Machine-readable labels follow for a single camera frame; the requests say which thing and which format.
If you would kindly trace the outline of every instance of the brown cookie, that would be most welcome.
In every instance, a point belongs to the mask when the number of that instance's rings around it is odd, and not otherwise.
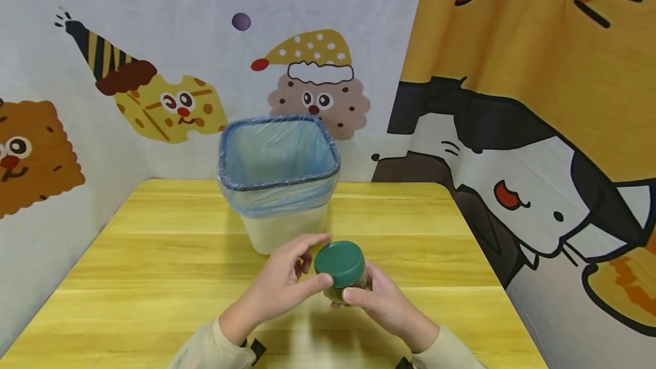
[[[0,100],[0,219],[83,183],[55,106]]]
[[[312,114],[321,119],[336,140],[350,140],[356,130],[367,125],[371,103],[363,88],[358,79],[317,85],[284,74],[268,102],[271,115]]]

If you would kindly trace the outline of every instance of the curtain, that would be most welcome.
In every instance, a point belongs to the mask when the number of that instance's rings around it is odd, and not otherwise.
[[[419,0],[371,157],[449,189],[552,368],[656,359],[653,1]]]

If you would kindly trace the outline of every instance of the red pom-pom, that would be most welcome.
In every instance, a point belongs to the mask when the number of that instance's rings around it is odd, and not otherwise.
[[[251,64],[251,69],[254,71],[262,71],[267,68],[268,65],[269,61],[267,59],[257,59]]]

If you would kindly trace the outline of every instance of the beige sleeve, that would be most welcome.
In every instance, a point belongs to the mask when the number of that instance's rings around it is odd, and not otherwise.
[[[245,369],[254,361],[251,348],[239,347],[226,339],[219,319],[215,319],[191,336],[168,369]]]
[[[440,335],[426,351],[412,355],[417,369],[485,369],[448,327],[440,326]]]

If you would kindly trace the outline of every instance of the purple dot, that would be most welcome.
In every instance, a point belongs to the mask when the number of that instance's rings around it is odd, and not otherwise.
[[[232,17],[232,25],[238,31],[243,32],[246,31],[249,27],[251,27],[251,19],[245,13],[238,13]]]

